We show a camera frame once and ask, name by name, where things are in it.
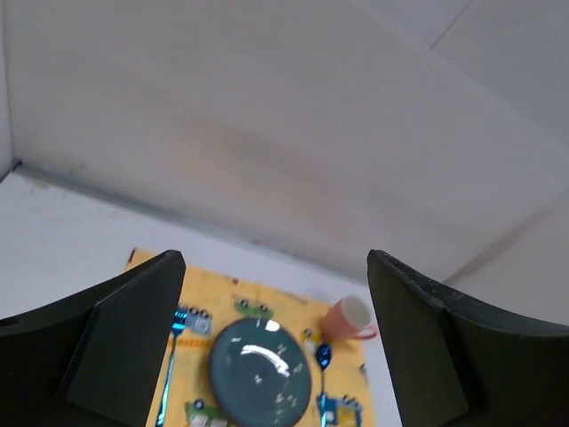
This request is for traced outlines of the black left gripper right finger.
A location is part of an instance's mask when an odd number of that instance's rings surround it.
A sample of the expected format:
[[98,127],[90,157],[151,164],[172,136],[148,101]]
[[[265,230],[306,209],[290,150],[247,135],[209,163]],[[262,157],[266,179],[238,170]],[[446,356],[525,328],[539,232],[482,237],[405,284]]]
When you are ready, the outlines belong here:
[[379,250],[367,277],[403,425],[567,425],[567,326],[482,302]]

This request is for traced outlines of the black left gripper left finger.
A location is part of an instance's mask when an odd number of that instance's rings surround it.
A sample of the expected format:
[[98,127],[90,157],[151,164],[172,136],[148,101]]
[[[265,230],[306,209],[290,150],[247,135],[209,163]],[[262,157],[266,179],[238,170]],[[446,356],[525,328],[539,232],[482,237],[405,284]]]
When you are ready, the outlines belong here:
[[186,264],[165,251],[1,321],[3,426],[143,426]]

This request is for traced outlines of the pink ceramic mug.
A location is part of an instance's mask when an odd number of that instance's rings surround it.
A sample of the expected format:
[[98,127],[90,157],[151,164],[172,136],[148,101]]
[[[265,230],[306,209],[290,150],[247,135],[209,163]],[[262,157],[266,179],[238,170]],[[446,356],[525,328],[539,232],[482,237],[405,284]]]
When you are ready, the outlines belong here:
[[337,301],[320,321],[321,335],[328,341],[371,340],[379,334],[366,302],[349,294]]

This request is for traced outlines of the yellow cartoon print placemat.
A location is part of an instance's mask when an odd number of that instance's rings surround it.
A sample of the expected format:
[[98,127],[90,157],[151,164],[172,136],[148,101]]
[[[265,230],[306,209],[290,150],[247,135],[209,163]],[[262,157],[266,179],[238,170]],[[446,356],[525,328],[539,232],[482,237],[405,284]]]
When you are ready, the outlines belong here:
[[[221,330],[241,318],[275,320],[293,335],[307,357],[312,376],[312,401],[297,423],[320,425],[315,399],[319,370],[314,350],[321,338],[319,323],[327,304],[303,299],[275,288],[231,278],[187,265],[180,302],[188,305],[187,324],[178,338],[165,425],[228,426],[215,403],[208,379],[208,358]],[[155,425],[164,389],[172,339],[164,354],[147,424]],[[326,417],[332,426],[373,426],[373,403],[364,374],[365,353],[358,341],[335,342],[333,361],[325,372],[329,404]]]

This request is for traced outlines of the blue metal spoon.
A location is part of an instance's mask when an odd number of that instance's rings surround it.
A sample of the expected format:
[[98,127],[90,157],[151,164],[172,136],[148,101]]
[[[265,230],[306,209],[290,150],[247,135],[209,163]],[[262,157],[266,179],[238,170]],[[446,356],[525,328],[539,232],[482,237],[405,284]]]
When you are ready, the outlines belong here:
[[325,391],[325,370],[330,366],[332,361],[331,345],[327,342],[321,342],[316,348],[315,359],[320,369],[321,375],[321,391],[317,397],[317,407],[320,414],[320,426],[326,427],[327,419],[325,406],[327,402],[327,394]]

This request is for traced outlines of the teal ceramic plate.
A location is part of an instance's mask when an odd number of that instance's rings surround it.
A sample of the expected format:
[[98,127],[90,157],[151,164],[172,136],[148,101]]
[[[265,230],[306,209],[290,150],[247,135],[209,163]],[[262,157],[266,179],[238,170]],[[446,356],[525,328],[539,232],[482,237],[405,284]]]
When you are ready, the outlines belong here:
[[275,320],[242,318],[223,328],[208,374],[215,403],[235,426],[294,426],[311,401],[307,357]]

